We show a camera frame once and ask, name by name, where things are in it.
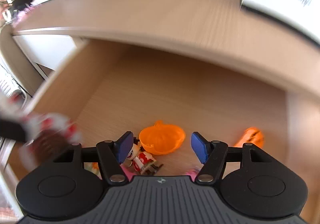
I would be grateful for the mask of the orange pumpkin bowl half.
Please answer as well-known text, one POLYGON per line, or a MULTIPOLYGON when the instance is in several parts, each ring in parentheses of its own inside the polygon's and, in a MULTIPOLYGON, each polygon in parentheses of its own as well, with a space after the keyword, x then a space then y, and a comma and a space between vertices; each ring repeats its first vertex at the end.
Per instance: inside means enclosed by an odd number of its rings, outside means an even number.
POLYGON ((152 155, 167 155, 179 149, 185 137, 181 127, 156 121, 153 126, 144 128, 138 138, 144 150, 152 155))

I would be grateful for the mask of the red white plastic packet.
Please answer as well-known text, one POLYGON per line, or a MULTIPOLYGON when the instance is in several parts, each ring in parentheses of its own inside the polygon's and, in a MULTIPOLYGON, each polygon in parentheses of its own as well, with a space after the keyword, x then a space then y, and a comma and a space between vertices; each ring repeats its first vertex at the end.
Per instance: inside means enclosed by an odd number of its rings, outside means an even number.
POLYGON ((30 113, 22 118, 27 142, 19 149, 21 162, 32 171, 51 157, 59 155, 71 144, 82 141, 76 123, 60 113, 30 113))

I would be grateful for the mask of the doll figure keychain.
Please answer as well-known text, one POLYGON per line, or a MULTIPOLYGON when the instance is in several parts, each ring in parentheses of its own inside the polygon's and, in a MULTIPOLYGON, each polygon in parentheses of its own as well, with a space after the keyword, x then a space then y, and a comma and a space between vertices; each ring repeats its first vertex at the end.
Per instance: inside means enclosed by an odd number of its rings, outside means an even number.
POLYGON ((125 159, 123 166, 137 175, 153 176, 162 167, 152 154, 147 152, 136 137, 133 138, 133 146, 125 159))

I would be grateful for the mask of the pink eraser biscuit blister pack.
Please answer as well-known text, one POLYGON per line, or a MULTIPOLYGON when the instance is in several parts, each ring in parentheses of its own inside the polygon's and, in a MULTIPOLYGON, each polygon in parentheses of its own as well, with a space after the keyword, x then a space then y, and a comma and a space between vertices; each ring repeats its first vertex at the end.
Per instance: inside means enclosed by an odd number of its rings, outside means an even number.
POLYGON ((199 172, 200 168, 191 168, 187 170, 183 175, 189 176, 191 180, 194 182, 199 172))

